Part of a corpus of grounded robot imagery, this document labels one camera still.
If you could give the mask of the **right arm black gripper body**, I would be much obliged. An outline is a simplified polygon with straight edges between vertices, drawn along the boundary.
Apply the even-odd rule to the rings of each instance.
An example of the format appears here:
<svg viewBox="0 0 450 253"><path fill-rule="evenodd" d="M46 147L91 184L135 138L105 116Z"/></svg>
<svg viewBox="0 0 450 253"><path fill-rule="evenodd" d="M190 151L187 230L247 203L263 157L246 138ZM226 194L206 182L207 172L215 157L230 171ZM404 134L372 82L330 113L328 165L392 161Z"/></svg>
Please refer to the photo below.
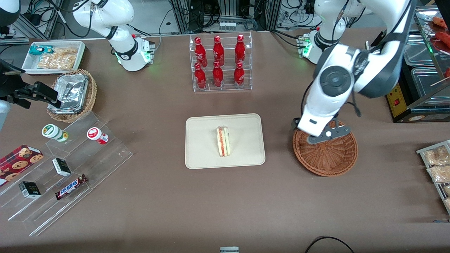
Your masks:
<svg viewBox="0 0 450 253"><path fill-rule="evenodd" d="M26 83L22 80L21 74L25 71L15 67L2 59L0 60L0 97L6 97L14 91L24 88Z"/></svg>

